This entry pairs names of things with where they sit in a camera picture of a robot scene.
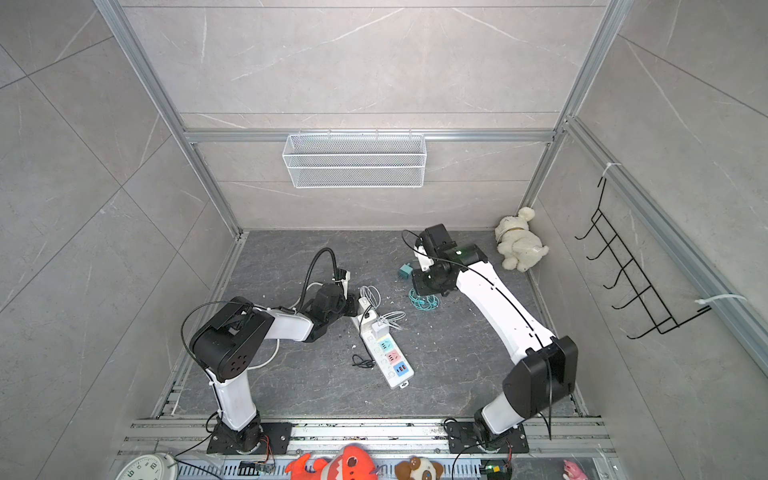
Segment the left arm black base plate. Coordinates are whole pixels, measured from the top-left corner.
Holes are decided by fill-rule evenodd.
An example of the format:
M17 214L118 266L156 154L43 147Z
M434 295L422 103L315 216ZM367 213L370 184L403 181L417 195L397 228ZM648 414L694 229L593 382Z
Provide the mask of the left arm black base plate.
M290 422L267 422L258 426L249 425L236 432L220 423L214 428L206 453L264 455L270 448L272 454L284 455L288 450L292 428Z

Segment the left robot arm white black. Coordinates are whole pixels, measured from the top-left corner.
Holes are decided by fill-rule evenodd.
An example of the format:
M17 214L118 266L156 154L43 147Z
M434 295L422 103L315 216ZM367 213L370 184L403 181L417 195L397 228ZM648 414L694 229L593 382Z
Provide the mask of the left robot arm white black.
M262 343L312 343L335 321L357 312L358 296L341 281L322 284L308 304L295 308L259 307L243 297L223 302L187 346L206 373L217 401L219 421L214 434L227 439L239 453L256 450L262 429L247 370Z

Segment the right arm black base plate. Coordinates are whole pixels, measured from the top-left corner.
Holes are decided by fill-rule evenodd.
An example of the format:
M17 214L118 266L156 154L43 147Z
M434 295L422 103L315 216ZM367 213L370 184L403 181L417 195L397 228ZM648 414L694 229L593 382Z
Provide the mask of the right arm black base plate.
M530 451L527 435L522 426L493 434L475 421L447 418L442 421L452 454L527 454Z

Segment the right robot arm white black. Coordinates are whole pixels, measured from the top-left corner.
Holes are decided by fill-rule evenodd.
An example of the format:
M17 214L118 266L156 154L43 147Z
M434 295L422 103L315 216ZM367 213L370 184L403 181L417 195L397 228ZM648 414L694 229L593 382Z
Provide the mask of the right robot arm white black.
M429 227L405 245L419 267L411 275L420 296L464 294L504 344L513 368L502 393L474 417L474 435L486 446L571 396L576 387L579 351L568 336L555 334L537 321L497 275L487 255L475 244L458 245L444 225Z

